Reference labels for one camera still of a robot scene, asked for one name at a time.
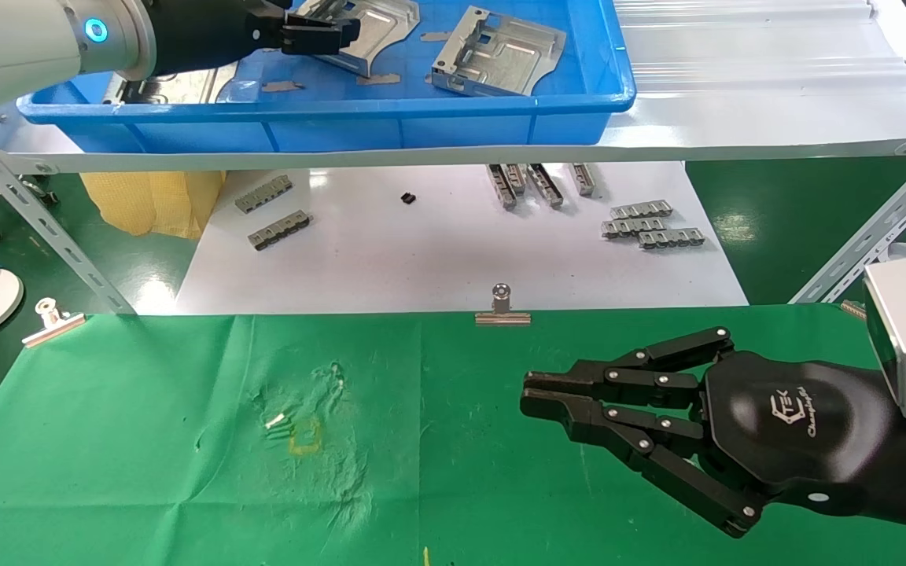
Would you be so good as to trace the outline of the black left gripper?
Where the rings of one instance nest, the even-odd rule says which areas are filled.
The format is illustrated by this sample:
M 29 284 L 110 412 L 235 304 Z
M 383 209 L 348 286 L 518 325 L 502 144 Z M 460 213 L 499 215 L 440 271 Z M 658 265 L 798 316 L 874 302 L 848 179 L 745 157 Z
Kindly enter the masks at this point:
M 202 2 L 202 68 L 223 67 L 262 48 L 294 55 L 335 55 L 359 39 L 359 19 L 285 16 L 292 6 L 292 0 Z

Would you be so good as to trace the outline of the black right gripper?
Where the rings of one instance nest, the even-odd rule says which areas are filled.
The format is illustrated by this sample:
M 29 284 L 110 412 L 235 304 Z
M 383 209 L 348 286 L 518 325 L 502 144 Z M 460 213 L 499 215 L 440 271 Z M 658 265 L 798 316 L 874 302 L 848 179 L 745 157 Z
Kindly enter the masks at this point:
M 612 361 L 578 359 L 563 373 L 531 370 L 519 408 L 608 450 L 732 538 L 759 522 L 761 498 L 828 516 L 869 512 L 869 472 L 894 423 L 883 377 L 733 350 L 729 329 L 709 327 Z M 715 444 L 700 423 L 601 403 L 690 407 L 704 391 L 690 370 L 713 362 L 702 379 Z M 718 449 L 734 475 L 709 462 Z

